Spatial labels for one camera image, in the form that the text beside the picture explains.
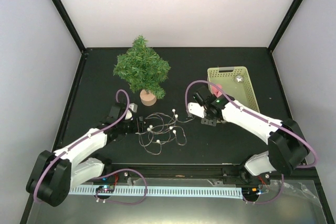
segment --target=light green basket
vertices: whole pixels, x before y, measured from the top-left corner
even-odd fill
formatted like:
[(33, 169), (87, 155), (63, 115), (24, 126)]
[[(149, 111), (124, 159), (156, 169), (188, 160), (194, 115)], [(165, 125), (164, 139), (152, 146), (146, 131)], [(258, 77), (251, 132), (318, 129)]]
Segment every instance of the light green basket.
[[(235, 77), (240, 75), (244, 78), (243, 82), (237, 83)], [(254, 95), (252, 83), (245, 67), (223, 67), (209, 68), (208, 81), (214, 84), (222, 85), (223, 91), (231, 95), (246, 107), (260, 112), (256, 96)]]

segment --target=black tabletop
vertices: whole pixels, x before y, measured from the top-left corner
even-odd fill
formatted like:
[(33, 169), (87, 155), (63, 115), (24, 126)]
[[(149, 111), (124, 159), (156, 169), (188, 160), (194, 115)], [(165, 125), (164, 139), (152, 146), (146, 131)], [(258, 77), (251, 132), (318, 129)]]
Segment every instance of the black tabletop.
[[(169, 79), (162, 83), (166, 96), (151, 107), (142, 105), (140, 92), (132, 93), (125, 81), (113, 76), (117, 55), (125, 53), (126, 50), (89, 49), (62, 141), (63, 146), (84, 135), (108, 114), (115, 103), (118, 89), (125, 89), (131, 102), (139, 105), (139, 115), (147, 116), (153, 112), (171, 115), (174, 108), (180, 120), (186, 119), (185, 89), (194, 80), (206, 80), (207, 69), (211, 67), (245, 66), (260, 112), (281, 120), (289, 116), (272, 56), (266, 48), (154, 48), (169, 62), (171, 70)], [(193, 101), (192, 93), (200, 85), (196, 84), (190, 89), (188, 101)], [(163, 145), (160, 155), (148, 154), (134, 134), (126, 136), (120, 142), (112, 142), (98, 152), (116, 164), (238, 164), (250, 155), (267, 150), (263, 141), (231, 123), (212, 127), (202, 125), (201, 119), (196, 118), (180, 125), (184, 128), (187, 144), (179, 146), (172, 141)], [(182, 132), (177, 130), (177, 135), (182, 142)], [(152, 144), (148, 149), (157, 152), (159, 145)]]

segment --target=white panel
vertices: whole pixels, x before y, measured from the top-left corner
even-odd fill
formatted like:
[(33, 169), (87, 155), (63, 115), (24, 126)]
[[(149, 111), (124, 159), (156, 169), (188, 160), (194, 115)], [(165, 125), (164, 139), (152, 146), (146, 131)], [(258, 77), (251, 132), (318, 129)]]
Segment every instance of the white panel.
[(336, 219), (336, 0), (304, 0), (274, 54), (283, 88)]
[(0, 0), (1, 223), (20, 223), (28, 178), (55, 140), (79, 57), (51, 0)]
[(87, 47), (267, 47), (292, 0), (62, 0)]

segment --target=wooden tree base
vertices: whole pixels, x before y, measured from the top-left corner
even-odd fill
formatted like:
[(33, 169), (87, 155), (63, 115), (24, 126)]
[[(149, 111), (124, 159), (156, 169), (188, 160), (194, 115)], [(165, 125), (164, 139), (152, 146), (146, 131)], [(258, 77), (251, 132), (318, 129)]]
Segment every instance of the wooden tree base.
[(156, 102), (156, 96), (153, 95), (150, 91), (149, 94), (143, 89), (140, 92), (140, 99), (143, 105), (152, 106)]

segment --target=pink object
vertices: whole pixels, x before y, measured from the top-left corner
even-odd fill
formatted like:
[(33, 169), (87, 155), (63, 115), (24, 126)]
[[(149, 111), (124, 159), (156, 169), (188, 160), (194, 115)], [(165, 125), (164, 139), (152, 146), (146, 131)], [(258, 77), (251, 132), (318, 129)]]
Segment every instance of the pink object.
[[(220, 85), (220, 84), (216, 84), (220, 89), (222, 89), (222, 85)], [(216, 96), (216, 97), (220, 97), (221, 96), (221, 92), (216, 88), (216, 87), (214, 87), (214, 86), (211, 86), (211, 88), (212, 88), (212, 92), (214, 92), (214, 95)]]

